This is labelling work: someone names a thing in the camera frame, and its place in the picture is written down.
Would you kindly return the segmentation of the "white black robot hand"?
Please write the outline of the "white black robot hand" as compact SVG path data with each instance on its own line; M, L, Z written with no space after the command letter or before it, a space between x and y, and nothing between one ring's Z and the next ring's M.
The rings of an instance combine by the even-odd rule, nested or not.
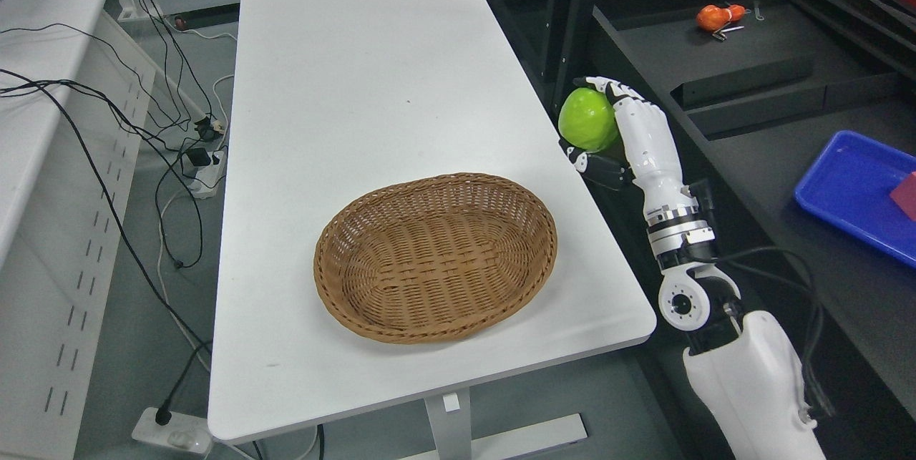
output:
M680 157L665 112L615 79L579 77L573 84L604 95L612 106L627 163L576 147L562 134L559 144L570 164L583 177L606 188L618 189L632 182L642 189L648 225L699 219L699 202L683 183Z

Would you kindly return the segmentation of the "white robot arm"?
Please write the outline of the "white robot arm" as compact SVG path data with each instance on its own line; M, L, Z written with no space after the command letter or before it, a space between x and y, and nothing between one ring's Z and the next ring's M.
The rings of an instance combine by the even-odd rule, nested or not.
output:
M714 232L698 205L651 206L645 221L662 274L662 317L686 333L688 381L733 455L824 458L812 408L822 391L810 352L797 353L771 313L745 308L713 258Z

